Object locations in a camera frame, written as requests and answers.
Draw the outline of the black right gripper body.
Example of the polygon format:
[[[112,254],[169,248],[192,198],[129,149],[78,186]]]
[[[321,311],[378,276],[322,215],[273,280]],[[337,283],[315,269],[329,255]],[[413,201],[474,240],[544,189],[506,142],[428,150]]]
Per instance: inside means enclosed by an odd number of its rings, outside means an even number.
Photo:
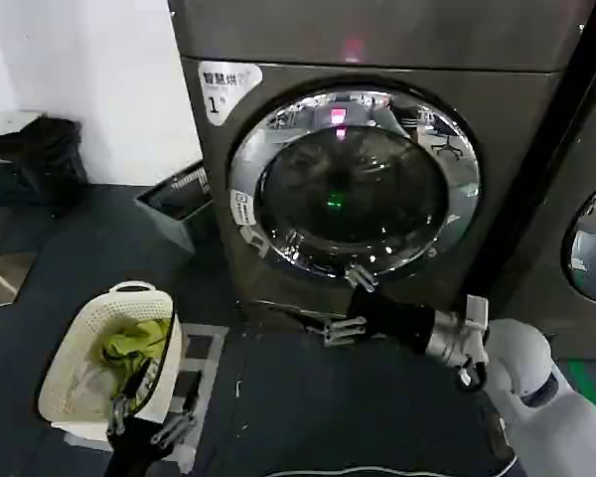
[[[362,317],[367,336],[384,335],[423,355],[433,333],[435,310],[427,305],[402,303],[381,294],[356,288],[347,318]]]

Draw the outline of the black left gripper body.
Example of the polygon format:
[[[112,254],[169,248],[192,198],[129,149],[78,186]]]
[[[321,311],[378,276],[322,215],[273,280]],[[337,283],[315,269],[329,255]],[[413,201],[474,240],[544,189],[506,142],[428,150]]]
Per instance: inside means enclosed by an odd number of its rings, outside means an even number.
[[[112,456],[105,470],[105,476],[146,476],[149,467],[168,455],[174,446],[153,446],[151,437],[163,423],[134,416],[124,418],[125,431],[121,435],[107,436]]]

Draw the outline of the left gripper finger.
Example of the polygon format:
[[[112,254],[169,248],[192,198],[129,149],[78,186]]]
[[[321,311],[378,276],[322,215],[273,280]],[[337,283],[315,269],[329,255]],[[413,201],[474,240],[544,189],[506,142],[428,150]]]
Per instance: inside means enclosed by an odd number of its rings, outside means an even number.
[[[125,431],[124,418],[131,411],[131,401],[136,397],[149,367],[150,361],[147,360],[127,380],[121,392],[113,399],[106,430],[107,436],[121,435]]]
[[[150,439],[153,446],[176,446],[190,432],[195,424],[195,412],[200,396],[203,378],[201,371],[194,372],[191,385],[186,393],[182,410],[168,420]]]

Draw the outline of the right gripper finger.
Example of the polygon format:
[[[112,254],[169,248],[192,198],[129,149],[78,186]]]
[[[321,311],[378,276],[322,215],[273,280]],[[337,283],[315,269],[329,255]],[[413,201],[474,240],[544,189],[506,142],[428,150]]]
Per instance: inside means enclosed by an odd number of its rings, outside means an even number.
[[[364,317],[357,317],[308,325],[306,331],[319,335],[326,347],[346,346],[354,344],[366,334],[366,324]]]
[[[345,279],[353,288],[361,287],[368,293],[373,293],[378,288],[375,276],[360,264],[348,264],[345,267]]]

